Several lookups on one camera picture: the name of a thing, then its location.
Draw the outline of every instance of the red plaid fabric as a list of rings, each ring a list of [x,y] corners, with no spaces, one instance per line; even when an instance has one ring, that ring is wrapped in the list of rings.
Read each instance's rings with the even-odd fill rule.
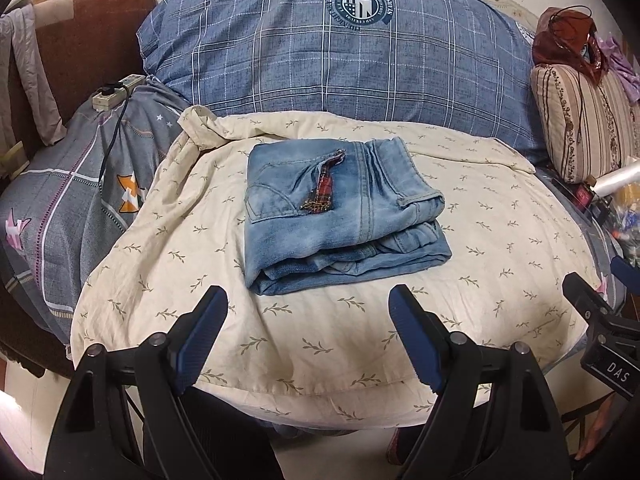
[[[329,169],[340,164],[344,159],[343,150],[338,150],[332,158],[327,160],[320,169],[318,186],[309,193],[300,209],[309,211],[311,214],[325,213],[334,208],[332,195],[334,192],[334,180]]]

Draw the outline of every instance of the beige striped pillow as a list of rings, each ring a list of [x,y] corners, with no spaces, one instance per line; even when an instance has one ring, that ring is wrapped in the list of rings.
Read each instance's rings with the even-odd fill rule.
[[[531,88],[549,157],[566,182],[598,178],[620,168],[627,155],[640,156],[640,106],[629,104],[614,72],[594,86],[570,66],[539,65]]]

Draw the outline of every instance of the folded jeans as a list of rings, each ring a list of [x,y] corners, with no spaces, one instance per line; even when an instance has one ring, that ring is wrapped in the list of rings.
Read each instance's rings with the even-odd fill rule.
[[[256,294],[417,272],[445,263],[441,192],[399,137],[258,144],[244,197],[244,277]]]

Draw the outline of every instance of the blue gripper pad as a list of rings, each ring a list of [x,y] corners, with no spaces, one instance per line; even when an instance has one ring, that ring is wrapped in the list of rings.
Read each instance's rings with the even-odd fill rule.
[[[425,312],[406,285],[389,292],[389,315],[422,384],[439,394],[446,381],[449,332],[438,316]]]
[[[172,363],[176,394],[183,394],[198,379],[227,311],[226,292],[217,285],[211,285],[193,312],[180,316],[169,331],[172,346],[173,343],[180,345],[175,348],[175,361]]]
[[[640,269],[620,256],[614,256],[611,261],[611,273],[633,294],[640,296]]]

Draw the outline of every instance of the circular logo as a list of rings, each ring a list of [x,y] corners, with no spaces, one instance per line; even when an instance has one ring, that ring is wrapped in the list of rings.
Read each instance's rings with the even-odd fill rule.
[[[353,25],[387,24],[394,13],[392,0],[333,0],[335,11]]]

